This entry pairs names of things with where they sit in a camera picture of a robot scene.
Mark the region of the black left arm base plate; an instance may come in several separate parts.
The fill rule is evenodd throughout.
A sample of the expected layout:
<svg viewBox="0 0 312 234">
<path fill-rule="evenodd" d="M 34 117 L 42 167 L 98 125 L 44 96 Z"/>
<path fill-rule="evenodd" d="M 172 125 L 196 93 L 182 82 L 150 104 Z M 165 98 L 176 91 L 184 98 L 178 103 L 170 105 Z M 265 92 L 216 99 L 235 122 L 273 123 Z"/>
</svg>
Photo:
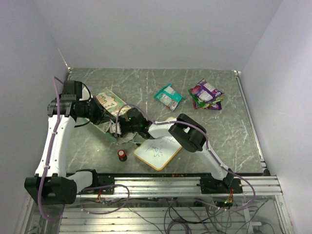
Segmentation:
<svg viewBox="0 0 312 234">
<path fill-rule="evenodd" d="M 110 175 L 99 175 L 95 182 L 86 188 L 84 188 L 81 193 L 99 193 L 103 195 L 112 195 L 114 193 L 115 179 Z"/>
</svg>

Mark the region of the purple Fox's berries candy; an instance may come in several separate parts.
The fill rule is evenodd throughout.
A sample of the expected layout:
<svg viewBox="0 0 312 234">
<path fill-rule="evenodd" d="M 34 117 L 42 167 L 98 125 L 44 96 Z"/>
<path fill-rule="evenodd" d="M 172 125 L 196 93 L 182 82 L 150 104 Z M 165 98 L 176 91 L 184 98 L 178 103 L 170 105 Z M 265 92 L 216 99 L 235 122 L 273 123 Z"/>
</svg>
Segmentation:
<svg viewBox="0 0 312 234">
<path fill-rule="evenodd" d="M 220 102 L 215 102 L 212 104 L 207 104 L 204 107 L 199 107 L 198 104 L 196 103 L 195 100 L 193 100 L 193 107 L 194 109 L 208 109 L 208 110 L 221 110 L 222 109 L 222 105 L 221 105 L 221 101 Z"/>
</svg>

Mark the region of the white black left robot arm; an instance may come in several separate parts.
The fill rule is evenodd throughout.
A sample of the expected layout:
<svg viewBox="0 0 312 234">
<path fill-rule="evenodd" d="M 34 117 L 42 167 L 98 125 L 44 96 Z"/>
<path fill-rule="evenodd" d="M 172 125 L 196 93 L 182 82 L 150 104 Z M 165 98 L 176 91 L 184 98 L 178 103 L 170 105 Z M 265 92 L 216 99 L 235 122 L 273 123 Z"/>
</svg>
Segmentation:
<svg viewBox="0 0 312 234">
<path fill-rule="evenodd" d="M 93 194 L 99 189 L 94 169 L 66 175 L 68 143 L 77 119 L 86 118 L 99 125 L 116 118 L 91 95 L 84 83 L 75 80 L 64 82 L 62 93 L 57 93 L 47 111 L 48 134 L 42 158 L 34 176 L 25 179 L 24 187 L 38 205 L 73 204 L 81 191 Z"/>
</svg>

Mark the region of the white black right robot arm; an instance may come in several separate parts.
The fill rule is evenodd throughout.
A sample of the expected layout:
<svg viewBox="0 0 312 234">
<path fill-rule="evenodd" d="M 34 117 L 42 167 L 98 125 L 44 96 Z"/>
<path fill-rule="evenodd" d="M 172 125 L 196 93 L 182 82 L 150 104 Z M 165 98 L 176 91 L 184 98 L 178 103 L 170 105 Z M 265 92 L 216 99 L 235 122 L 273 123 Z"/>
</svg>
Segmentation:
<svg viewBox="0 0 312 234">
<path fill-rule="evenodd" d="M 225 193 L 232 187 L 234 173 L 212 149 L 207 132 L 186 114 L 167 121 L 147 120 L 138 108 L 131 108 L 125 117 L 116 117 L 116 135 L 138 133 L 145 140 L 173 137 L 183 149 L 195 153 L 209 167 L 216 189 Z"/>
</svg>

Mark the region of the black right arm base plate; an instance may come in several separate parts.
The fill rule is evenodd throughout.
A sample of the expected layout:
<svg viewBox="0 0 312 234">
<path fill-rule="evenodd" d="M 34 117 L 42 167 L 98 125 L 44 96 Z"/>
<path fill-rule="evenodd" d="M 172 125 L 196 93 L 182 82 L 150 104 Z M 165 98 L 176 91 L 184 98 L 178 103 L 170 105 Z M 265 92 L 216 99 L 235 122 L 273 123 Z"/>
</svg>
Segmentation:
<svg viewBox="0 0 312 234">
<path fill-rule="evenodd" d="M 229 194 L 230 191 L 233 191 L 234 194 L 243 193 L 241 180 L 238 178 L 227 183 L 212 177 L 202 177 L 197 186 L 200 187 L 202 194 Z"/>
</svg>

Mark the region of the teal snack packet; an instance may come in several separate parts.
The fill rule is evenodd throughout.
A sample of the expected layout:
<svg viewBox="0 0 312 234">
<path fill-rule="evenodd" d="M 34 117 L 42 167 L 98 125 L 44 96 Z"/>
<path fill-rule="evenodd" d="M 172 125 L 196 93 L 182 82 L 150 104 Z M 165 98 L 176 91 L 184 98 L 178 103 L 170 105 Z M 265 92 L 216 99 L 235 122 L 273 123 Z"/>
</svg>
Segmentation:
<svg viewBox="0 0 312 234">
<path fill-rule="evenodd" d="M 154 95 L 154 99 L 160 101 L 171 111 L 174 111 L 184 97 L 169 83 Z"/>
</svg>

